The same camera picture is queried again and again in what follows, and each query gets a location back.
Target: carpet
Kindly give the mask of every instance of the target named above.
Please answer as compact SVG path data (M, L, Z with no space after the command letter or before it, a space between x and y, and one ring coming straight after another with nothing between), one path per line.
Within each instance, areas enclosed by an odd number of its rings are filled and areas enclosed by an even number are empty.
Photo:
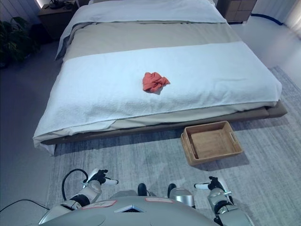
M288 114L275 119L231 123L244 152L240 155L191 167L187 164L180 134L182 129L103 138L58 145L48 192L48 206L63 199L61 182L74 168L88 173L108 169L116 186L103 186L101 199L115 192L137 190L144 182L149 191L166 197L169 183L190 190L196 208L214 218L206 199L209 191L195 183L208 176L223 177L235 204L258 226L290 226L301 222L301 90L279 68L270 69L283 85L282 102ZM71 174L66 196L81 189L84 175Z

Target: white blanket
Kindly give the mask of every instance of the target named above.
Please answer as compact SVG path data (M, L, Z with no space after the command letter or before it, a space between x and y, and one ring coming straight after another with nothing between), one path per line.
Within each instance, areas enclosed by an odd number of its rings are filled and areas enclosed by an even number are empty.
M170 84L160 95L146 93L145 72L158 72ZM101 130L117 119L278 101L281 90L243 42L82 56L63 64L33 139L95 122L102 122Z
M217 9L208 0L122 0L105 1L80 7L65 28L57 55L64 39L76 24L86 22L125 21L188 21L225 23Z

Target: nightstand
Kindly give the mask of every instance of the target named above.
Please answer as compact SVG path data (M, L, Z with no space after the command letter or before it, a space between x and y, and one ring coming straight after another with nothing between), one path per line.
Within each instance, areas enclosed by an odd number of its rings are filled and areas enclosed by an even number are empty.
M219 0L216 8L227 22L247 21L256 0Z
M52 39L59 39L66 26L73 17L78 6L75 1L68 1L71 5L58 9L51 9L48 4L44 5L38 14L40 21Z

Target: potted plant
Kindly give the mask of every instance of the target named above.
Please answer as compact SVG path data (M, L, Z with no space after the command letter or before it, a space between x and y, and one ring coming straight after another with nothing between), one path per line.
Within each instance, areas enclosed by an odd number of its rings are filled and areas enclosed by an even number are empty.
M10 61L22 62L40 46L28 35L28 22L13 17L9 22L0 21L0 67L7 67Z

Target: red cloth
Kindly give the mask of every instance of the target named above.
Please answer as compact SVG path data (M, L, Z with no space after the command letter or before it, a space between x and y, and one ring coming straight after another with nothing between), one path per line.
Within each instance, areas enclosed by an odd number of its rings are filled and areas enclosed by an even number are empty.
M143 90L152 93L156 92L162 86L166 84L170 84L167 78L161 77L161 75L159 75L157 72L145 73L142 83L143 83Z

